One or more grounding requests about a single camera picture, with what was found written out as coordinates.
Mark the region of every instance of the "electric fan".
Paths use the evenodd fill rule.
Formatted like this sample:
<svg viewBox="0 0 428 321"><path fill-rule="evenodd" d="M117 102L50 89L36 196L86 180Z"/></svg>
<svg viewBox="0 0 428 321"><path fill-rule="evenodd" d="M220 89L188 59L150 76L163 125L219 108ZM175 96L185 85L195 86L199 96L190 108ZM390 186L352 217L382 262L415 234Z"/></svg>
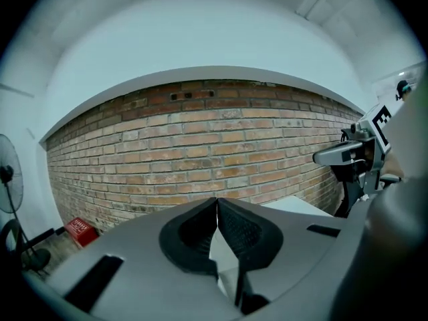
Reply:
<svg viewBox="0 0 428 321"><path fill-rule="evenodd" d="M13 214L19 222L17 210L20 208L23 198L23 179L21 165L15 147L12 145L9 138L4 134L0 134L0 209L8 214ZM28 238L22 230L22 235L27 245ZM35 251L29 246L33 253L28 256L26 268L34 271L39 271L46 266L51 255L46 249Z"/></svg>

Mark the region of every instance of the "fire extinguisher box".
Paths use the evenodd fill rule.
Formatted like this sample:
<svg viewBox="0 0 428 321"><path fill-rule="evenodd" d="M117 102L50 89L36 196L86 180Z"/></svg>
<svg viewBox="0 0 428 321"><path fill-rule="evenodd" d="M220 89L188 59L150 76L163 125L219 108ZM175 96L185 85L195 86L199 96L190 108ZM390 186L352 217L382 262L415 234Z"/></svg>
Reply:
<svg viewBox="0 0 428 321"><path fill-rule="evenodd" d="M72 236L73 240L81 247L85 247L87 244L98 238L95 228L79 217L71 220L64 226L64 228Z"/></svg>

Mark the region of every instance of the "ventilation hole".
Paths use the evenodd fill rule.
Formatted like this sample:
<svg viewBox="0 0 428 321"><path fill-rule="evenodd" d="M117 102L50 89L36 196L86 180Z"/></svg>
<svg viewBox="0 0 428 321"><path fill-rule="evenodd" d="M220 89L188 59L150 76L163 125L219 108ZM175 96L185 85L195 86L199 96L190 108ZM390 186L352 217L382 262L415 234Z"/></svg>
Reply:
<svg viewBox="0 0 428 321"><path fill-rule="evenodd" d="M89 312L122 263L119 257L105 255L67 294L66 301Z"/></svg>
<svg viewBox="0 0 428 321"><path fill-rule="evenodd" d="M331 228L321 225L311 225L307 228L308 231L328 235L329 237L337 237L340 233L340 230L337 228Z"/></svg>

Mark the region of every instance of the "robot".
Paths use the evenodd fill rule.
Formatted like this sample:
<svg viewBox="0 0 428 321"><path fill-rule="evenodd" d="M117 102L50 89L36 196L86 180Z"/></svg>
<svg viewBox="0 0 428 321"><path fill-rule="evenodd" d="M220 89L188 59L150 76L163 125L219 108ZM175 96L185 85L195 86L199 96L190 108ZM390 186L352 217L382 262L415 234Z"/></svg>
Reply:
<svg viewBox="0 0 428 321"><path fill-rule="evenodd" d="M401 180L381 178L386 154L391 149L382 129L391 117L386 106L374 106L357 123L342 130L341 143L314 153L314 162L331 166L338 181L343 183L344 198L334 216L347 217L359 198L378 191L379 182L389 186Z"/></svg>

